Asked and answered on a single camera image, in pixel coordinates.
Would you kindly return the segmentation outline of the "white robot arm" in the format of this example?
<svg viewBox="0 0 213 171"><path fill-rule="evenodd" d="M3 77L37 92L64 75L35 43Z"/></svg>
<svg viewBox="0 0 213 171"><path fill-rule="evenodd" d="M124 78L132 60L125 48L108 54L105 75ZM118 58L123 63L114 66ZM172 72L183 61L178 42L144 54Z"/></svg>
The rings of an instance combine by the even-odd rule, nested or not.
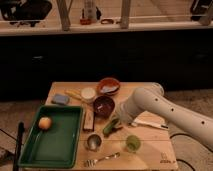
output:
<svg viewBox="0 0 213 171"><path fill-rule="evenodd" d="M179 106L164 97L161 85L137 87L121 102L115 116L123 124L131 124L143 112L159 115L189 133L213 150L213 118Z"/></svg>

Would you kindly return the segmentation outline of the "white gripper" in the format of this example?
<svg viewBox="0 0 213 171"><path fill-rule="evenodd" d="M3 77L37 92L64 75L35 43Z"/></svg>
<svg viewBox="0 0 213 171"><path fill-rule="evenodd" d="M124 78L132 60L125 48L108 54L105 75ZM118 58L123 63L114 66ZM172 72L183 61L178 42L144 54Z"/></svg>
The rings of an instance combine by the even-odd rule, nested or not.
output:
<svg viewBox="0 0 213 171"><path fill-rule="evenodd" d="M133 122L133 118L124 109L124 105L120 104L116 107L111 119L117 119L119 123L130 125Z"/></svg>

